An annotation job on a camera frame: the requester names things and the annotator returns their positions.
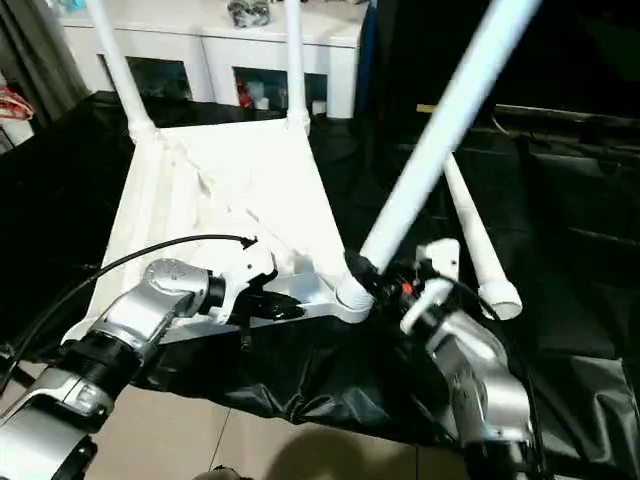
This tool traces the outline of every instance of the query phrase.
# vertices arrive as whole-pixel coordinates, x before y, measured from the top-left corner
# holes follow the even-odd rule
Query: cabinet top
[[[269,3],[271,22],[263,27],[236,28],[227,0],[103,0],[117,30],[223,37],[269,42],[286,41],[284,3]],[[305,45],[356,48],[368,3],[309,0],[302,4]],[[92,27],[86,9],[63,15],[65,27]]]

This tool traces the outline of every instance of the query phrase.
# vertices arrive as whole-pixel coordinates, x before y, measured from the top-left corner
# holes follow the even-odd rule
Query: black plastic sheet
[[[62,173],[43,166],[46,179],[39,177],[40,168],[25,170],[21,187],[3,176],[4,218],[22,204],[40,205],[24,215],[13,212],[7,230],[13,233],[5,234],[5,241],[12,234],[21,238],[19,232],[29,225],[38,230],[37,242],[11,244],[11,264],[17,268],[29,259],[41,293],[23,285],[3,292],[2,338],[19,334],[25,311],[44,308],[65,287],[68,280],[58,271],[100,261],[131,156],[122,113],[107,100],[85,102],[49,137],[3,157],[5,169],[65,156],[69,163]],[[216,105],[149,107],[161,126],[251,116]],[[345,245],[357,250],[412,145],[385,142],[365,124],[326,120],[314,123],[310,141]],[[470,133],[456,156],[525,306],[520,317],[498,327],[520,347],[533,375],[553,467],[579,478],[640,478],[640,353],[634,348],[640,337],[640,165],[628,155],[585,155],[494,133]],[[74,174],[72,162],[80,157],[86,170]],[[106,182],[110,191],[93,192],[86,182]],[[20,203],[7,203],[12,189],[27,184],[38,188],[19,197]],[[51,199],[60,188],[67,198],[88,205],[87,212],[56,205]],[[97,201],[109,208],[96,209]],[[52,215],[66,228],[52,225],[46,235],[36,229],[42,222],[55,223],[47,220]],[[441,182],[399,258],[411,256],[417,243],[443,236],[463,242]],[[37,269],[39,259],[51,254],[42,245],[69,246],[54,250],[60,270]],[[71,248],[77,245],[87,252],[82,261]],[[473,286],[466,252],[461,268],[462,280]],[[41,335],[31,358],[49,355],[60,333],[81,318],[83,306],[69,309]],[[293,423],[311,421],[423,445],[445,441],[431,422],[446,400],[444,385],[423,345],[403,337],[397,319],[372,315],[355,326],[311,319],[256,329],[253,339],[251,352],[240,351],[236,334],[167,345],[137,384]]]

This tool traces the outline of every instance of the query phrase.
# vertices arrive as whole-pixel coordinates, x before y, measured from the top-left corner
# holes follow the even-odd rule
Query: tiled floor
[[[19,393],[12,385],[0,411]],[[220,464],[255,480],[467,479],[450,452],[133,387],[94,440],[99,452],[87,480],[191,480]]]

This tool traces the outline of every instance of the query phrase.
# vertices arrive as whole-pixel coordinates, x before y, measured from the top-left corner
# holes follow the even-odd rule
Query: black cable
[[[91,285],[93,282],[98,280],[103,275],[106,275],[107,273],[109,273],[114,268],[117,268],[117,267],[119,267],[119,266],[121,266],[121,265],[123,265],[123,264],[125,264],[127,262],[130,262],[131,260],[134,260],[134,259],[136,259],[138,257],[141,257],[141,256],[146,255],[146,254],[151,253],[151,252],[155,252],[156,250],[161,250],[163,248],[171,247],[173,245],[178,245],[178,244],[181,244],[181,243],[188,243],[188,242],[196,242],[196,241],[199,241],[199,240],[231,240],[231,241],[235,241],[235,242],[240,242],[242,244],[243,248],[245,248],[245,249],[250,247],[251,245],[253,245],[257,241],[257,239],[252,240],[250,238],[240,237],[240,236],[237,236],[237,235],[218,235],[218,234],[191,235],[191,236],[188,236],[188,237],[180,237],[180,238],[175,238],[173,240],[167,240],[166,242],[161,242],[161,243],[158,243],[156,245],[151,245],[150,247],[146,247],[146,248],[143,248],[142,250],[138,250],[137,252],[130,253],[129,255],[126,255],[126,256],[122,257],[121,259],[116,260],[115,262],[112,262],[112,263],[110,263],[109,265],[107,265],[105,267],[102,267],[100,270],[98,270],[96,273],[94,273],[89,278],[84,280],[82,283],[80,283],[76,287],[72,288],[60,300],[55,302],[41,317],[39,317],[37,320],[35,320],[33,322],[33,326],[31,327],[31,330],[25,335],[25,337],[22,340],[22,342],[20,343],[20,345],[17,348],[15,348],[15,350],[12,352],[12,354],[10,356],[11,360],[10,360],[9,369],[5,373],[5,375],[2,378],[2,380],[0,381],[0,395],[2,395],[2,393],[4,393],[5,388],[7,387],[7,384],[9,383],[9,379],[11,378],[11,376],[14,373],[14,371],[18,367],[18,364],[20,363],[20,360],[22,359],[22,357],[24,355],[24,352],[27,350],[27,347],[29,346],[29,344],[31,343],[33,338],[36,336],[38,331],[40,331],[40,329],[44,326],[44,324],[53,316],[53,314],[62,305],[64,305],[69,300],[71,300],[73,297],[75,297],[85,287],[87,287],[88,285]]]
[[[480,303],[480,305],[487,311],[487,313],[489,313],[489,315],[494,321],[498,323],[502,322],[502,319],[500,318],[498,313],[493,309],[493,307],[489,304],[489,302],[487,302],[484,298],[482,298],[480,295],[474,292],[470,287],[460,282],[459,280],[456,280],[451,277],[447,277],[446,275],[442,275],[439,272],[435,272],[435,274],[437,275],[438,278],[441,278],[451,283],[457,290],[461,291],[469,298],[472,298],[478,303]],[[540,426],[540,417],[538,415],[538,407],[536,404],[535,390],[533,387],[533,380],[531,379],[531,374],[515,342],[510,341],[508,339],[507,341],[510,347],[509,350],[511,350],[511,352],[516,357],[519,364],[518,366],[520,367],[520,370],[522,371],[522,374],[524,376],[524,379],[519,379],[519,380],[523,384],[525,390],[527,391],[527,395],[529,396],[529,400],[530,400],[531,427],[533,429],[533,436],[535,439],[534,452],[537,457],[538,464],[540,466],[539,474],[543,479],[554,478],[553,475],[548,470],[547,456],[544,450],[544,441],[542,439],[542,428]]]

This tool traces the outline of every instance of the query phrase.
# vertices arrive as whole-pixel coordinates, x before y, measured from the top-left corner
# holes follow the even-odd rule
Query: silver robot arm
[[[446,306],[454,286],[438,275],[457,280],[458,253],[449,239],[418,247],[416,268],[427,261],[436,275],[396,288],[400,328],[425,340],[447,382],[449,402],[438,420],[458,440],[471,478],[539,478],[529,395],[509,370],[504,346],[464,311]]]
[[[171,322],[212,309],[230,311],[253,279],[275,272],[272,260],[269,271],[270,258],[250,274],[220,277],[179,260],[151,263],[142,281],[0,417],[0,479],[84,478],[97,452],[89,434],[102,427]]]

